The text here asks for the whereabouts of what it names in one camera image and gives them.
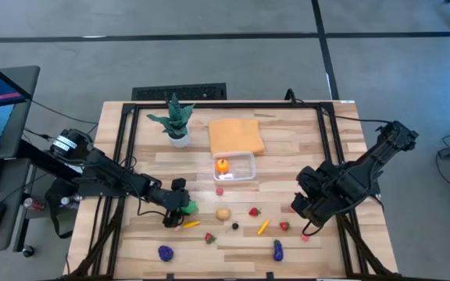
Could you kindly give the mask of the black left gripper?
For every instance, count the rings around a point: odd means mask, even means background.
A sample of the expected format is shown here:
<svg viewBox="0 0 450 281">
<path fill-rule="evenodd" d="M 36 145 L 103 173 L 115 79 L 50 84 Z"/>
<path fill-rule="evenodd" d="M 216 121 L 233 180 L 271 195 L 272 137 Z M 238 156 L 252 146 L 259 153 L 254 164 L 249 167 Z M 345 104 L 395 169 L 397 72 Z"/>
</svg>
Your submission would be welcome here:
<svg viewBox="0 0 450 281">
<path fill-rule="evenodd" d="M 174 179 L 171 183 L 171 190 L 153 188 L 149 193 L 149 201 L 164 207 L 167 212 L 162 221 L 166 228 L 176 228 L 183 223 L 183 213 L 174 212 L 179 208 L 189 205 L 190 195 L 186 187 L 186 179 Z"/>
</svg>

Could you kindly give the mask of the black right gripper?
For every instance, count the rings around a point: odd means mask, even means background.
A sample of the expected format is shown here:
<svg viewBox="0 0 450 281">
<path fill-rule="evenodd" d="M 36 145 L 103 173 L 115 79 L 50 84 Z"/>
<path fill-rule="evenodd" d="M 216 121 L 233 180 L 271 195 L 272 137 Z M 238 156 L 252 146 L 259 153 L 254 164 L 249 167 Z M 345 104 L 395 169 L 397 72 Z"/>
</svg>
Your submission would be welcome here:
<svg viewBox="0 0 450 281">
<path fill-rule="evenodd" d="M 308 219 L 314 226 L 322 227 L 327 219 L 320 214 L 320 208 L 326 199 L 322 192 L 323 178 L 310 166 L 303 168 L 296 176 L 302 192 L 295 195 L 291 207 L 302 218 Z"/>
</svg>

